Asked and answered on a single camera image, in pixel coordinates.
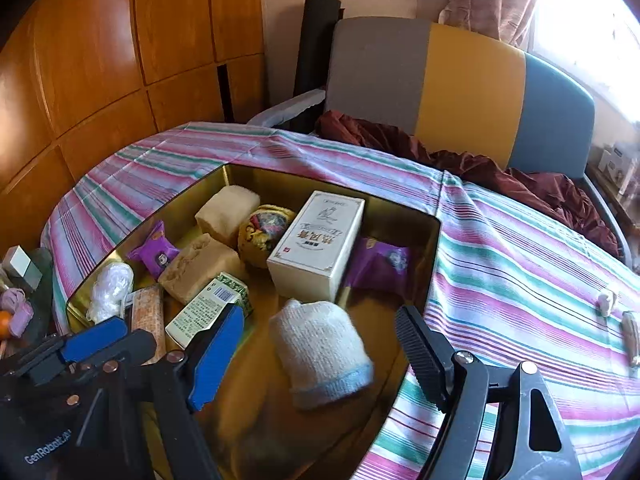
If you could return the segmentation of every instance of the orange ball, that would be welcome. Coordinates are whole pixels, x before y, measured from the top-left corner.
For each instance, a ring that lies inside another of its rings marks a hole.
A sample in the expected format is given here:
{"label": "orange ball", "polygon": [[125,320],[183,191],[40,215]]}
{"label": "orange ball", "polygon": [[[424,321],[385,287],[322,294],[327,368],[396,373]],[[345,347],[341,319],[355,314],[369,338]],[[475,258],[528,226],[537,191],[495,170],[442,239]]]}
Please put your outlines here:
{"label": "orange ball", "polygon": [[11,337],[11,333],[9,332],[9,322],[13,314],[7,312],[6,310],[0,310],[0,340],[9,339]]}

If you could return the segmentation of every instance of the wooden side table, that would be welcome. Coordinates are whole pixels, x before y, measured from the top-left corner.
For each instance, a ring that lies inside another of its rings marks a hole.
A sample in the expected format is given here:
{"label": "wooden side table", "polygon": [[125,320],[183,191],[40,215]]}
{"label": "wooden side table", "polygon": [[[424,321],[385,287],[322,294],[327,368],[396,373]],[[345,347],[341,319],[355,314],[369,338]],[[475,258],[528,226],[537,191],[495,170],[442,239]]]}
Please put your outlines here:
{"label": "wooden side table", "polygon": [[598,169],[596,164],[587,164],[586,174],[612,208],[616,221],[631,248],[634,272],[640,274],[640,197],[620,196],[618,188]]}

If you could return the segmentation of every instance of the blue gripper pad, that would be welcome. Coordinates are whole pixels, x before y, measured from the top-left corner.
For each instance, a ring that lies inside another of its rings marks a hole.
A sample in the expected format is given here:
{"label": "blue gripper pad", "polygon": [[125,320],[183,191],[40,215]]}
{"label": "blue gripper pad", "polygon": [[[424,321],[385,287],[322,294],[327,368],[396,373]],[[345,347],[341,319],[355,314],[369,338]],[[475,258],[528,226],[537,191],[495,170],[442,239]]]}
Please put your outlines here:
{"label": "blue gripper pad", "polygon": [[209,330],[214,332],[209,345],[204,349],[202,357],[193,369],[191,381],[193,387],[187,401],[193,410],[199,411],[207,403],[213,400],[216,391],[222,382],[226,368],[236,352],[238,342],[244,330],[244,312],[242,307],[228,304],[225,312],[216,320]]}
{"label": "blue gripper pad", "polygon": [[110,317],[68,339],[60,354],[67,363],[84,361],[126,336],[127,332],[127,323],[123,319]]}

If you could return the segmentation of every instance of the striped tablecloth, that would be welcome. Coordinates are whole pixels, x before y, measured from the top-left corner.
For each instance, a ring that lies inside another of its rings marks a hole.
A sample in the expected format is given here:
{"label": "striped tablecloth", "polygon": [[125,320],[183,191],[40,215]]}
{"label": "striped tablecloth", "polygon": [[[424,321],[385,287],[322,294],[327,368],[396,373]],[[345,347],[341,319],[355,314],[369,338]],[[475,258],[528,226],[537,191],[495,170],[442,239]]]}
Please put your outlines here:
{"label": "striped tablecloth", "polygon": [[[640,425],[640,379],[628,374],[620,334],[622,312],[640,309],[640,278],[524,205],[385,153],[213,123],[190,123],[120,150],[67,193],[42,233],[55,260],[61,330],[66,300],[82,279],[146,217],[226,162],[324,180],[437,216],[428,325],[486,364],[535,361],[583,476],[606,477]],[[604,322],[594,302],[610,283],[620,288],[620,302]],[[469,478],[482,478],[496,413],[488,406]],[[354,478],[416,478],[441,421],[409,370]]]}

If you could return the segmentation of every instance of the white knitted sock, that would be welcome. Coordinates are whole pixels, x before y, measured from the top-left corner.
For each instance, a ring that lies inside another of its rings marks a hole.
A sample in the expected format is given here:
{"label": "white knitted sock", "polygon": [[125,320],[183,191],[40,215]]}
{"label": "white knitted sock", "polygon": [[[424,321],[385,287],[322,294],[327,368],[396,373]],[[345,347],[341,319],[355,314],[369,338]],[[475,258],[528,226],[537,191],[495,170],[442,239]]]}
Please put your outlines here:
{"label": "white knitted sock", "polygon": [[339,306],[289,300],[271,318],[269,329],[297,408],[322,406],[371,384],[373,363]]}

